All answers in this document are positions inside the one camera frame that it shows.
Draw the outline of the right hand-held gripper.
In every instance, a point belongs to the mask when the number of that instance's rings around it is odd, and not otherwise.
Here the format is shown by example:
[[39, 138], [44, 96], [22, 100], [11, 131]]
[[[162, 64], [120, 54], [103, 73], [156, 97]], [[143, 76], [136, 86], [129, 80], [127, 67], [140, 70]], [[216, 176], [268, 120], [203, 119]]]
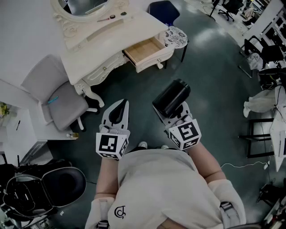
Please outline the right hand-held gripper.
[[155, 107], [153, 109], [165, 126], [164, 132], [179, 150], [186, 150], [200, 141], [202, 134], [197, 120], [193, 119], [187, 102], [182, 102], [178, 106], [177, 116], [172, 119], [164, 117]]

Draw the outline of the black hair dryer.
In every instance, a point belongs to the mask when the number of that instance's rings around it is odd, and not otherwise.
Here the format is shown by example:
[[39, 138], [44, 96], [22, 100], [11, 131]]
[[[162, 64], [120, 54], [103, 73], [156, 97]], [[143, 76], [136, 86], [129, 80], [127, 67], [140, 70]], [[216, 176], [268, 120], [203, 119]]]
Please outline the black hair dryer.
[[152, 102], [154, 108], [164, 118], [170, 118], [176, 109], [187, 99], [190, 86], [181, 79], [173, 80]]

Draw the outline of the large white wooden drawer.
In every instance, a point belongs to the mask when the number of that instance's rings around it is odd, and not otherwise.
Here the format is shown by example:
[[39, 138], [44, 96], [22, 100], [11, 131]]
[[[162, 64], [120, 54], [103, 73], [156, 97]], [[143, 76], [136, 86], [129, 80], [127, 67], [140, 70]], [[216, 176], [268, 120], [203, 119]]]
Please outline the large white wooden drawer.
[[122, 52], [135, 66], [136, 72], [139, 73], [153, 65], [162, 69], [164, 62], [173, 55], [174, 50], [174, 44], [166, 47], [157, 38], [152, 37], [134, 44]]

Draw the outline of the cream vanity dressing table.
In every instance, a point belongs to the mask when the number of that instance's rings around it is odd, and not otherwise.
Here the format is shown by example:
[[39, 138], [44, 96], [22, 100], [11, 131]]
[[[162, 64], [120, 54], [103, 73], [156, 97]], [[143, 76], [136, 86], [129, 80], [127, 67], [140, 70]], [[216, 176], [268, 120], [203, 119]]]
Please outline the cream vanity dressing table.
[[62, 27], [66, 49], [60, 57], [70, 83], [79, 95], [85, 94], [104, 106], [91, 87], [102, 83], [112, 70], [130, 62], [123, 50], [155, 37], [167, 26], [147, 12], [131, 5], [115, 19], [74, 22], [54, 17]]

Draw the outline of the grey upholstered chair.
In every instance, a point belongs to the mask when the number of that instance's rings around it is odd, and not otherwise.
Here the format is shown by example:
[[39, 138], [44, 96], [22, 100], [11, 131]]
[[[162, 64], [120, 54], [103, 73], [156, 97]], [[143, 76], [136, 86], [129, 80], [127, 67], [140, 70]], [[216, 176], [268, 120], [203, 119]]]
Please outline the grey upholstered chair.
[[76, 92], [62, 62], [53, 55], [41, 59], [21, 86], [38, 100], [43, 109], [47, 108], [48, 117], [60, 131], [66, 130], [74, 121], [84, 130], [81, 115], [86, 111], [98, 113], [96, 108], [88, 106], [83, 95]]

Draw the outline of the person's white shirt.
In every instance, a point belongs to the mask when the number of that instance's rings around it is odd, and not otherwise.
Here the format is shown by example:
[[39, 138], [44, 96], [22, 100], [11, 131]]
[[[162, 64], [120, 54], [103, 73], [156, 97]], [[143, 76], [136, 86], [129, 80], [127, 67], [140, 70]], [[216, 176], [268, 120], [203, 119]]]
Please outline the person's white shirt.
[[118, 191], [91, 203], [85, 229], [158, 229], [171, 222], [187, 229], [228, 229], [246, 223], [232, 183], [206, 181], [187, 153], [145, 149], [118, 163]]

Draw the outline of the floral patterned stool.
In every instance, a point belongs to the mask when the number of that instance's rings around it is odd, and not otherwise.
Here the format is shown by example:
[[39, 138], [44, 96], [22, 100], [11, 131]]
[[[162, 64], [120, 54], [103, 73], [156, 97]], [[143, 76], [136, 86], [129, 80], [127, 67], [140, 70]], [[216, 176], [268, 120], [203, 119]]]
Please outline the floral patterned stool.
[[158, 40], [162, 44], [162, 47], [175, 46], [175, 49], [184, 49], [181, 57], [183, 62], [189, 39], [187, 35], [179, 28], [170, 25], [167, 30], [158, 34]]

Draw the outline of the black open backpack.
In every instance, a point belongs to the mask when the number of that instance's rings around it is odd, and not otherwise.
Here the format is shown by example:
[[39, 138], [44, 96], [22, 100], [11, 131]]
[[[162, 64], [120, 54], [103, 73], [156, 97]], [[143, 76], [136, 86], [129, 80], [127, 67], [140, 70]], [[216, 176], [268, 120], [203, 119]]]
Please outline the black open backpack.
[[0, 209], [17, 221], [28, 221], [70, 205], [85, 192], [82, 171], [66, 160], [45, 165], [0, 165]]

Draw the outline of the white crumpled cloth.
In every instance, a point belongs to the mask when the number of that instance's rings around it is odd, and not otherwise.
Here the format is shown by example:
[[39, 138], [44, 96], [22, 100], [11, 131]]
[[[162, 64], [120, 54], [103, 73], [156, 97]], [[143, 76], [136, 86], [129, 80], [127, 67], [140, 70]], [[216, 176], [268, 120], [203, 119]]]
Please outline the white crumpled cloth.
[[263, 59], [257, 53], [250, 54], [248, 64], [251, 70], [261, 71], [263, 69]]

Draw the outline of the white desk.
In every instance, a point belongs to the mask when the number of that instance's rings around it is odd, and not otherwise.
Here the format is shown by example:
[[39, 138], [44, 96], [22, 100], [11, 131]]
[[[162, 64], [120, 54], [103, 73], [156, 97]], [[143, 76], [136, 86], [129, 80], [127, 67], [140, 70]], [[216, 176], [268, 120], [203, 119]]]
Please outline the white desk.
[[0, 102], [17, 109], [17, 115], [7, 123], [6, 130], [0, 134], [3, 151], [9, 164], [27, 162], [49, 140], [69, 140], [67, 133], [72, 132], [68, 127], [59, 131], [51, 122], [44, 124], [38, 102], [27, 92], [0, 80]]

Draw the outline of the dark blue chair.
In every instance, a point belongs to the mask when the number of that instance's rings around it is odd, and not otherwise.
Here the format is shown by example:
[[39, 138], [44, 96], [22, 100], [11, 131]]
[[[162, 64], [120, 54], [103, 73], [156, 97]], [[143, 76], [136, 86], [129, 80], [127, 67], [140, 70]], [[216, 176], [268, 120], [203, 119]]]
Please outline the dark blue chair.
[[147, 12], [167, 26], [173, 26], [174, 21], [180, 16], [178, 9], [169, 0], [150, 3]]

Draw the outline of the black tripod stand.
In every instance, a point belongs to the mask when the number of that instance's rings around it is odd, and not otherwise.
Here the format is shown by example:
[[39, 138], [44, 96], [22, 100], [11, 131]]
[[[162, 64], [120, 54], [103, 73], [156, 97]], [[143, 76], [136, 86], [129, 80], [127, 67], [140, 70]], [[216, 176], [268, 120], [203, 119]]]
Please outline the black tripod stand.
[[216, 8], [216, 6], [218, 5], [219, 2], [220, 2], [220, 0], [212, 0], [212, 6], [213, 6], [213, 8], [212, 8], [211, 13], [209, 14], [209, 17], [213, 18], [213, 17], [212, 17], [212, 14], [213, 14], [213, 12], [214, 12], [214, 10], [215, 10], [215, 8]]

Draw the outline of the black metal frame stand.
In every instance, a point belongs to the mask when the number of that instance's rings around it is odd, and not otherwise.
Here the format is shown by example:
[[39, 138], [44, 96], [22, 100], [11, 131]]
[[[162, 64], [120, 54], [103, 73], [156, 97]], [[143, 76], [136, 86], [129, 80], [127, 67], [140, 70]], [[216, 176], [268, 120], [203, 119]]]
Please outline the black metal frame stand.
[[[274, 155], [279, 154], [279, 153], [277, 153], [277, 149], [275, 148], [274, 143], [272, 143], [273, 150], [269, 151], [269, 152], [266, 151], [266, 141], [272, 140], [272, 136], [271, 136], [270, 132], [267, 134], [265, 134], [264, 132], [262, 132], [262, 134], [254, 134], [255, 124], [272, 123], [273, 121], [274, 121], [274, 118], [249, 120], [248, 130], [249, 130], [250, 134], [238, 136], [238, 138], [246, 140], [248, 142], [247, 155], [246, 155], [247, 158], [268, 157], [268, 156], [274, 156]], [[252, 154], [251, 153], [252, 142], [261, 142], [261, 141], [264, 142], [265, 152]]]

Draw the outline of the oval mirror white frame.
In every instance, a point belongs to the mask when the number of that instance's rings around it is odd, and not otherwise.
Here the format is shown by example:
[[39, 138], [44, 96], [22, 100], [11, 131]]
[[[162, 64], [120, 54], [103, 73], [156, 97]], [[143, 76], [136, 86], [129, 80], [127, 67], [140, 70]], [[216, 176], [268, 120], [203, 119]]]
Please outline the oval mirror white frame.
[[118, 17], [129, 7], [129, 0], [50, 0], [54, 17], [74, 22], [98, 21]]

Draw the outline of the black frame chair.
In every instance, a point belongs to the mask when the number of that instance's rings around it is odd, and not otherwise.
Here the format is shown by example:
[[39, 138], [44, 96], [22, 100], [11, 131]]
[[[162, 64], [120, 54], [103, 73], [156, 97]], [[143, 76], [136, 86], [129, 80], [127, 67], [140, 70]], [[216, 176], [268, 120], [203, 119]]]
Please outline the black frame chair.
[[238, 68], [249, 78], [252, 78], [253, 71], [259, 72], [258, 70], [254, 69], [250, 71], [252, 72], [249, 74], [242, 66], [242, 63], [248, 63], [248, 57], [252, 53], [257, 53], [263, 59], [263, 69], [268, 66], [271, 62], [277, 62], [284, 60], [283, 53], [279, 47], [279, 45], [268, 45], [266, 42], [263, 42], [256, 36], [252, 36], [249, 39], [244, 40], [243, 46], [240, 47], [239, 54], [243, 56], [243, 60], [238, 64]]

